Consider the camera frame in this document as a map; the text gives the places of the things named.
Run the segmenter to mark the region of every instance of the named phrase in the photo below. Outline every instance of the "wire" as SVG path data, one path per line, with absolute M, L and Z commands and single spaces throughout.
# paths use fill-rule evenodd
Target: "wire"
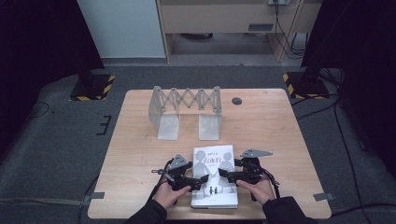
M 279 193 L 279 182 L 277 182 L 275 180 L 275 177 L 267 170 L 265 170 L 264 168 L 262 168 L 262 171 L 265 173 L 265 175 L 270 179 L 271 184 L 274 186 L 274 190 L 275 190 L 275 195 L 277 198 L 280 198 L 280 193 Z
M 309 99 L 311 99 L 311 98 L 304 98 L 303 100 L 300 100 L 300 101 L 297 101 L 296 103 L 291 104 L 291 106 L 297 105 L 297 104 L 304 102 L 306 100 L 309 100 Z
M 333 102 L 331 105 L 326 106 L 326 107 L 323 108 L 323 109 L 320 109 L 320 110 L 317 110 L 317 111 L 314 111 L 314 112 L 310 112 L 310 113 L 308 113 L 308 114 L 301 115 L 300 117 L 297 117 L 297 120 L 306 119 L 306 118 L 308 118 L 308 117 L 310 117 L 310 116 L 312 116 L 312 115 L 315 115 L 315 114 L 317 114 L 317 113 L 320 113 L 320 112 L 322 112 L 322 111 L 325 111 L 325 110 L 327 110 L 327 109 L 330 109 L 330 108 L 332 108 L 334 105 L 336 105 L 336 104 L 338 103 L 338 101 L 340 101 L 340 98 L 338 98 L 338 99 L 337 99 L 335 102 Z
M 152 197 L 154 197 L 155 193 L 157 193 L 157 190 L 158 190 L 158 188 L 160 187 L 160 185 L 166 182 L 166 181 L 163 181 L 163 182 L 161 182 L 161 181 L 163 180 L 163 176 L 166 174 L 166 168 L 169 166 L 169 164 L 172 163 L 172 161 L 173 161 L 173 158 L 172 158 L 172 160 L 168 161 L 168 162 L 165 164 L 165 166 L 163 167 L 162 170 L 160 169 L 160 170 L 152 170 L 152 171 L 151 171 L 152 173 L 157 173 L 157 174 L 159 174 L 159 175 L 161 175 L 161 176 L 160 176 L 160 179 L 159 179 L 158 182 L 157 182 L 157 185 L 154 186 L 154 189 L 151 191 L 150 195 L 148 196 L 148 202 L 149 202 L 150 200 L 152 200 Z
M 292 50 L 296 50 L 296 51 L 300 51 L 300 52 L 298 52 L 299 54 L 301 53 L 301 54 L 303 54 L 304 55 L 304 53 L 305 53 L 305 49 L 295 49 L 294 47 L 293 47 L 293 45 L 294 45 L 294 42 L 295 42 L 295 40 L 296 40 L 296 37 L 297 37 L 297 34 L 294 34 L 293 35 L 293 39 L 291 40 L 291 49 Z M 305 48 L 306 48 L 306 45 L 307 45 L 307 38 L 308 38 L 308 36 L 306 37 L 306 40 L 305 40 Z
M 350 152 L 349 152 L 349 149 L 347 147 L 347 142 L 346 142 L 346 139 L 344 137 L 344 133 L 343 133 L 343 130 L 341 128 L 340 121 L 338 119 L 337 104 L 333 105 L 333 112 L 334 112 L 334 116 L 335 116 L 335 121 L 337 122 L 338 131 L 341 134 L 341 137 L 342 137 L 342 140 L 343 140 L 343 144 L 344 144 L 344 148 L 346 150 L 347 158 L 349 160 L 349 165 L 350 165 L 350 169 L 351 169 L 351 172 L 352 172 L 353 182 L 355 184 L 355 189 L 356 189 L 356 193 L 357 193 L 357 196 L 358 196 L 358 200 L 359 200 L 359 205 L 360 205 L 361 211 L 363 212 L 363 215 L 366 218 L 367 222 L 371 224 L 372 222 L 371 222 L 370 218 L 367 216 L 366 210 L 364 209 L 363 202 L 361 200 L 361 191 L 359 190 L 358 180 L 356 178 L 355 168 L 353 166 L 352 158 L 350 156 Z
M 36 103 L 35 103 L 35 105 L 38 105 L 38 104 L 46 105 L 46 106 L 47 106 L 46 111 L 44 111 L 43 113 L 41 113 L 40 115 L 37 115 L 37 116 L 30 116 L 30 114 L 29 114 L 29 116 L 26 118 L 26 120 L 28 120 L 28 119 L 40 118 L 41 116 L 47 114 L 47 112 L 50 110 L 50 105 L 47 104 L 46 102 L 41 102 L 41 101 L 39 101 L 39 102 L 36 102 Z
M 80 205 L 80 201 L 73 201 L 68 199 L 52 199 L 52 198 L 0 199 L 0 203 L 40 203 L 40 204 L 57 204 L 57 205 L 72 205 L 72 206 Z
M 293 49 L 292 49 L 292 47 L 291 47 L 291 45 L 290 45 L 290 43 L 289 43 L 289 40 L 288 40 L 288 38 L 286 37 L 286 34 L 285 34 L 285 32 L 283 31 L 282 26 L 280 25 L 279 17 L 278 17 L 278 15 L 279 15 L 279 4 L 278 4 L 277 0 L 275 0 L 274 2 L 275 2 L 275 12 L 276 12 L 276 26 L 275 26 L 275 37 L 276 37 L 276 40 L 277 40 L 277 42 L 280 44 L 280 46 L 282 46 L 282 49 L 283 49 L 283 51 L 285 52 L 285 54 L 286 54 L 286 56 L 287 56 L 288 58 L 293 59 L 293 60 L 302 59 L 302 58 L 303 58 L 303 55 L 302 55 L 301 53 L 296 53 L 296 52 L 293 51 Z M 293 21 L 292 21 L 292 22 L 295 21 L 296 16 L 297 16 L 297 13 L 294 15 L 294 18 L 293 18 Z M 289 49 L 291 50 L 291 52 L 292 52 L 294 55 L 301 56 L 301 57 L 293 58 L 293 57 L 290 57 L 290 56 L 289 56 L 289 54 L 287 53 L 287 51 L 286 51 L 286 49 L 285 49 L 285 45 L 283 45 L 283 44 L 280 42 L 279 37 L 277 36 L 277 26 L 279 26 L 279 29 L 281 30 L 283 36 L 285 36 L 286 44 L 288 45 L 288 47 L 289 47 Z
M 337 85 L 340 85 L 340 84 L 341 84 L 341 82 L 338 81 L 338 80 L 332 75 L 332 72 L 330 71 L 329 68 L 323 68 L 323 72 L 325 72 L 325 73 L 329 76 L 329 78 L 332 80 L 332 82 L 337 83 Z
M 166 182 L 168 182 L 168 180 L 164 180 L 163 182 L 160 183 L 159 186 L 161 186 L 162 184 L 164 184 L 164 183 L 166 183 Z
M 99 175 L 91 182 L 90 186 L 85 191 L 84 196 L 82 196 L 82 200 L 81 200 L 81 203 L 79 204 L 79 209 L 78 209 L 78 224 L 81 223 L 81 211 L 82 211 L 82 207 L 85 202 L 85 197 L 87 196 L 88 191 L 90 191 L 92 185 L 96 182 L 96 180 L 98 180 L 98 178 L 99 178 Z
M 308 47 L 309 33 L 305 34 L 305 49 Z
M 368 203 L 368 204 L 365 204 L 362 206 L 357 206 L 357 207 L 349 208 L 345 211 L 334 213 L 334 214 L 332 214 L 332 217 L 338 217 L 343 214 L 350 213 L 350 212 L 353 212 L 353 211 L 356 211 L 356 210 L 359 210 L 362 208 L 368 208 L 368 207 L 396 207 L 396 204 L 395 203 Z

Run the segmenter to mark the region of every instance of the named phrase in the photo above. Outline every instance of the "hand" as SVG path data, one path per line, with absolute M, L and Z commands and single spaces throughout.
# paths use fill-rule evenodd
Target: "hand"
M 252 185 L 248 182 L 237 180 L 236 184 L 243 189 L 248 189 L 257 199 L 261 205 L 265 204 L 268 200 L 273 200 L 275 198 L 274 193 L 271 188 L 270 181 L 268 179 L 261 179 L 259 183 Z
M 166 181 L 158 188 L 157 193 L 154 195 L 154 200 L 167 210 L 175 203 L 175 201 L 177 201 L 179 197 L 189 192 L 190 189 L 191 186 L 187 186 L 180 190 L 172 190 L 172 187 Z

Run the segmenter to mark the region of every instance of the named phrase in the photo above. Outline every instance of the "wall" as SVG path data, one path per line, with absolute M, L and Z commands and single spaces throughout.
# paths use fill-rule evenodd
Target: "wall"
M 165 58 L 155 0 L 78 0 L 101 58 Z

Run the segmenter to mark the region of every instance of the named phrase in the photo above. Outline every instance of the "book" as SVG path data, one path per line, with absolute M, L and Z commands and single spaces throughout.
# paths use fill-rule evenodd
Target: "book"
M 219 176 L 219 168 L 234 171 L 233 146 L 195 147 L 192 160 L 192 177 L 209 179 L 200 190 L 191 194 L 192 208 L 237 208 L 236 185 Z

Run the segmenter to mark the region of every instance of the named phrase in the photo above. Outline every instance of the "floor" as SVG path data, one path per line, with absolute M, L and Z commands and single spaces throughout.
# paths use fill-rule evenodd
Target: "floor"
M 294 49 L 304 49 L 305 34 L 297 34 L 289 43 Z M 302 55 L 287 50 L 282 62 L 277 62 L 266 34 L 175 35 L 169 66 L 300 66 Z M 166 62 L 137 60 L 111 62 L 105 66 L 164 66 Z

